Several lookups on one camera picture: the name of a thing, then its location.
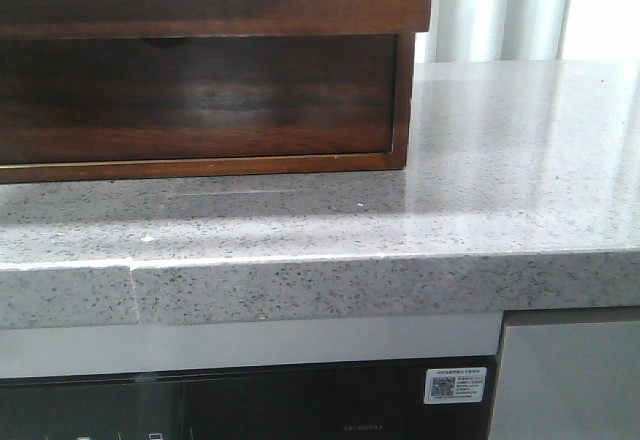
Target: wooden box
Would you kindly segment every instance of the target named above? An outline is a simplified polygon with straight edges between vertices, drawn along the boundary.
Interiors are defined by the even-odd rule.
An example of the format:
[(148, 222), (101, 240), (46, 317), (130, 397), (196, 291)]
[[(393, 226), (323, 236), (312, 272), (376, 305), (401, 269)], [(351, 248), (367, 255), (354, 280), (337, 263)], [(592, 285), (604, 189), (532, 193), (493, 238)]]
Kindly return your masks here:
[(430, 0), (0, 0), (0, 182), (402, 168)]

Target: sticker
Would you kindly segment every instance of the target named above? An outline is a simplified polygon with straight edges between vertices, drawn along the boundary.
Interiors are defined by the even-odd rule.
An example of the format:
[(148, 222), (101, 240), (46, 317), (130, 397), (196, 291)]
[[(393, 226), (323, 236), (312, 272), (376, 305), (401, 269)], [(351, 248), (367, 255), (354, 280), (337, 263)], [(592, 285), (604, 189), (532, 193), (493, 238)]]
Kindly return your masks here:
[(424, 403), (481, 402), (486, 377), (486, 367), (427, 370)]

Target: wood grain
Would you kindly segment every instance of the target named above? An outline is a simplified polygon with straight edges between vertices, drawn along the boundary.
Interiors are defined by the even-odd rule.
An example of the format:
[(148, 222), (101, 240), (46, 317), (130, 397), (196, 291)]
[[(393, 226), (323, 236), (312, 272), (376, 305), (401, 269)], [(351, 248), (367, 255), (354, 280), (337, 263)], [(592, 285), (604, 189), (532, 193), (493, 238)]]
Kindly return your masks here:
[(426, 30), (429, 0), (0, 0), (0, 39)]
[(0, 42), (0, 164), (390, 152), (396, 37)]

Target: white curtain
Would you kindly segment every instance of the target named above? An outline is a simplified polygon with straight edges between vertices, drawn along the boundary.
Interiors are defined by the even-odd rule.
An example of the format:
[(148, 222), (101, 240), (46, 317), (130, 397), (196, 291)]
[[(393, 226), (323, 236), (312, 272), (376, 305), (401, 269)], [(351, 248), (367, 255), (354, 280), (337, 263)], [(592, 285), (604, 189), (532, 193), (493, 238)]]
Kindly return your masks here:
[(417, 61), (557, 58), (568, 0), (433, 0)]

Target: speckled countertop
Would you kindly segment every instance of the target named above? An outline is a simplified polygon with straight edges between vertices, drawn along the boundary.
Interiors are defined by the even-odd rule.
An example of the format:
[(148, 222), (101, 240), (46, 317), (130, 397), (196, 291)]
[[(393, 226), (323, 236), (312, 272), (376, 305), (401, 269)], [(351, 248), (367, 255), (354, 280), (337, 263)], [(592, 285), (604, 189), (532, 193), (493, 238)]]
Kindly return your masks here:
[(0, 328), (640, 305), (640, 66), (419, 66), (405, 171), (0, 186)]

